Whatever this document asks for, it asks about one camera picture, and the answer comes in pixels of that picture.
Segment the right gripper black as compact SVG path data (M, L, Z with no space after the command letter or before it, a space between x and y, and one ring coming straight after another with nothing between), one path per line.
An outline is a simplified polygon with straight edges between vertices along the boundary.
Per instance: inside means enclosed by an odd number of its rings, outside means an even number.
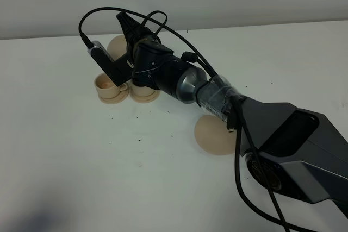
M181 61L173 51L162 45L155 34L143 27L125 12L116 15L127 41L127 54L133 63L132 80L136 86L154 90L168 87L173 80L167 80L181 69Z

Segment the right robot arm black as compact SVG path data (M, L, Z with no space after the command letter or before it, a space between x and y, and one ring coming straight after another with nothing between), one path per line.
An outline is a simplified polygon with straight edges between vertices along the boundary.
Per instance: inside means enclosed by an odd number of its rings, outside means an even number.
M347 212L347 141L328 118L290 103L263 103L240 94L197 50L180 58L156 32L126 12L117 15L135 85L197 103L237 131L236 155L264 188L315 204L331 200Z

